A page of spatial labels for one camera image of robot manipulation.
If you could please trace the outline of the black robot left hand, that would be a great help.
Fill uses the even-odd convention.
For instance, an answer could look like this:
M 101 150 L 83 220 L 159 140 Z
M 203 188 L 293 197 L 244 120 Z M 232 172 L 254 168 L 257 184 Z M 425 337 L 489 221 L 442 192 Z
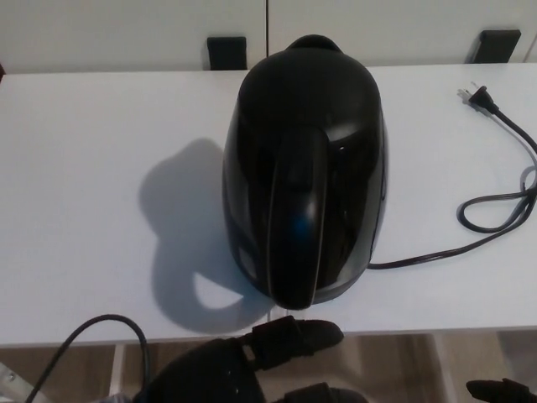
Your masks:
M 133 400 L 265 402 L 258 371 L 310 357 L 343 339 L 333 322 L 283 317 L 239 338 L 217 338 L 191 349 L 170 362 Z

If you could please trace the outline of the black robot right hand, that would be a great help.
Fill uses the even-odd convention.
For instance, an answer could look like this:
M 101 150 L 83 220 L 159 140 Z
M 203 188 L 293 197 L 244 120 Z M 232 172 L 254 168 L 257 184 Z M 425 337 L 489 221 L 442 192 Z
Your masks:
M 466 383 L 470 395 L 490 403 L 536 403 L 536 395 L 529 387 L 511 379 L 471 380 Z

